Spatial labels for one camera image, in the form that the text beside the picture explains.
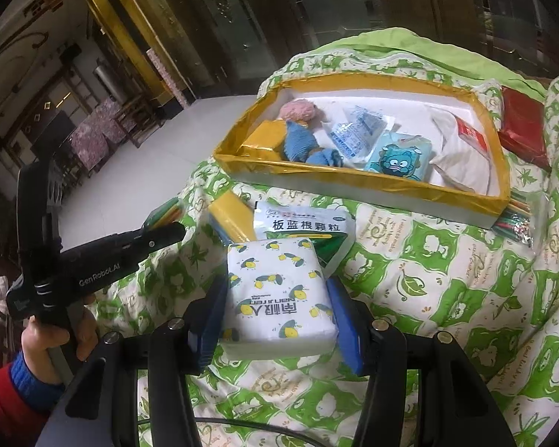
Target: human hand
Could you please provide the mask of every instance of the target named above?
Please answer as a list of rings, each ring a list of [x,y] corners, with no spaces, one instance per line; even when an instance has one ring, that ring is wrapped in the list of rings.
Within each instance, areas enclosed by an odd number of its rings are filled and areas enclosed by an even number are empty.
[[[95,296],[85,298],[85,304],[95,301]],[[77,327],[75,336],[79,346],[77,347],[77,357],[85,361],[93,348],[98,343],[97,323],[91,312],[85,308],[83,319]],[[54,369],[48,355],[48,348],[57,348],[69,342],[70,335],[67,330],[58,328],[51,324],[42,324],[35,316],[29,318],[29,324],[21,335],[22,354],[25,364],[35,377],[44,383],[58,385],[62,380]]]

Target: bed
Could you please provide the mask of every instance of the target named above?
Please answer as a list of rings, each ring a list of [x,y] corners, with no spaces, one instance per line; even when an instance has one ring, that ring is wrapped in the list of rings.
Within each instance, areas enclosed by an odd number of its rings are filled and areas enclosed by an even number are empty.
[[[406,333],[455,336],[487,382],[518,445],[537,445],[559,418],[559,77],[546,90],[503,66],[458,47],[387,29],[346,38],[293,57],[260,88],[283,79],[367,72],[425,79],[477,93],[501,121],[501,85],[545,104],[550,176],[505,151],[511,186],[549,197],[547,234],[534,256],[519,244],[474,226],[266,186],[233,182],[213,158],[202,162],[179,193],[187,206],[181,244],[160,250],[98,295],[101,332],[148,333],[203,297],[221,270],[225,248],[208,224],[207,206],[231,189],[257,200],[346,209],[356,219],[356,243],[338,268],[352,297]],[[139,378],[139,417],[149,416],[146,372]],[[355,377],[337,350],[275,361],[230,361],[218,346],[212,364],[189,389],[195,416],[270,422],[348,447],[367,382]],[[418,377],[408,372],[402,444],[413,442]],[[303,443],[281,434],[215,423],[199,424],[203,445]],[[151,446],[148,424],[141,445]]]

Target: red sleeve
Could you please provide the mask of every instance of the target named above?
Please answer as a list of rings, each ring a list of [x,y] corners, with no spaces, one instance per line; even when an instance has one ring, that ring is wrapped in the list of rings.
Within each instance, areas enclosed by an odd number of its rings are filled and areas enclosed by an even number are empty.
[[[0,369],[0,435],[13,446],[33,445],[47,415],[32,410],[10,380],[10,364]]]

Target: screw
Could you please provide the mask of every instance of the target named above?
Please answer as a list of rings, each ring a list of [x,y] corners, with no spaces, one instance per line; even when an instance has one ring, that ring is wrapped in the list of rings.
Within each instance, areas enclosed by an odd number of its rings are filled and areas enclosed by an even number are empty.
[[[110,331],[104,334],[104,342],[107,345],[113,345],[120,339],[121,335],[118,331]]]
[[[451,343],[454,339],[451,336],[451,334],[449,334],[447,331],[439,331],[437,333],[437,339],[441,342],[441,343],[445,343],[446,345],[448,345],[449,343]]]
[[[184,325],[184,319],[182,318],[172,318],[168,321],[168,328],[171,330],[179,330]]]
[[[385,319],[375,319],[372,323],[375,331],[387,331],[389,329],[389,322]]]

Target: tile floor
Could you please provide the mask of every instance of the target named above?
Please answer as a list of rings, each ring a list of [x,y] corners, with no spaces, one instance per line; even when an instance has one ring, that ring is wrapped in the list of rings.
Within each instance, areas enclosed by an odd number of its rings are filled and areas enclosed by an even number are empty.
[[[203,99],[167,121],[136,149],[121,146],[60,211],[64,249],[141,226],[176,195],[255,96]]]

